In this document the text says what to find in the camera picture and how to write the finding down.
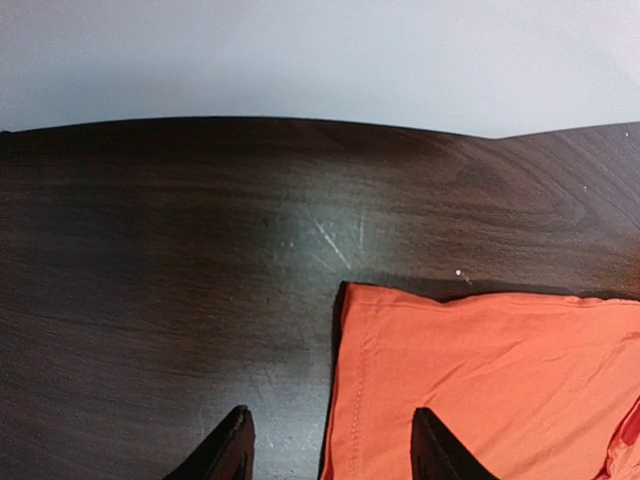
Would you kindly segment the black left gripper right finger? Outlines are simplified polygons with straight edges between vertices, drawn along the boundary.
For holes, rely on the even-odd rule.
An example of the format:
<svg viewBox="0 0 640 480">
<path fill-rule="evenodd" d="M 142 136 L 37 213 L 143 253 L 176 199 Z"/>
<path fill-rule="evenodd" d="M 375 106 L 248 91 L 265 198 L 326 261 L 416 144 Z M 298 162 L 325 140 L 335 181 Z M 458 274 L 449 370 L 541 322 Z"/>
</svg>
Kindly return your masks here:
<svg viewBox="0 0 640 480">
<path fill-rule="evenodd" d="M 497 480 L 429 408 L 412 419 L 413 480 Z"/>
</svg>

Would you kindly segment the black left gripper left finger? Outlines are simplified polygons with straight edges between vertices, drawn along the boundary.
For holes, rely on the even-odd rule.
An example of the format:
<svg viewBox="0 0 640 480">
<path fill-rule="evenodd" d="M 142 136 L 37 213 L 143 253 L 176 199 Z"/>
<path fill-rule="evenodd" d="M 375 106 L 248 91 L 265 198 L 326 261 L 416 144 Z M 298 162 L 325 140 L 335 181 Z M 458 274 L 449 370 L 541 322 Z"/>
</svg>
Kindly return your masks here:
<svg viewBox="0 0 640 480">
<path fill-rule="evenodd" d="M 165 480 L 251 480 L 255 426 L 245 405 L 234 407 Z"/>
</svg>

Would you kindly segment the orange t-shirt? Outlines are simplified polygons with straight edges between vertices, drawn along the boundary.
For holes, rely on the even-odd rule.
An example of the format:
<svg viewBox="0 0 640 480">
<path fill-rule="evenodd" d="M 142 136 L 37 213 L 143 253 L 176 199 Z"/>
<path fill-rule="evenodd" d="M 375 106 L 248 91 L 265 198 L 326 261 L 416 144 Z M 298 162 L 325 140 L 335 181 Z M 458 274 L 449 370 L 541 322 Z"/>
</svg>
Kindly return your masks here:
<svg viewBox="0 0 640 480">
<path fill-rule="evenodd" d="M 350 284 L 341 327 L 324 478 L 410 478 L 419 408 L 501 479 L 638 477 L 636 301 Z"/>
</svg>

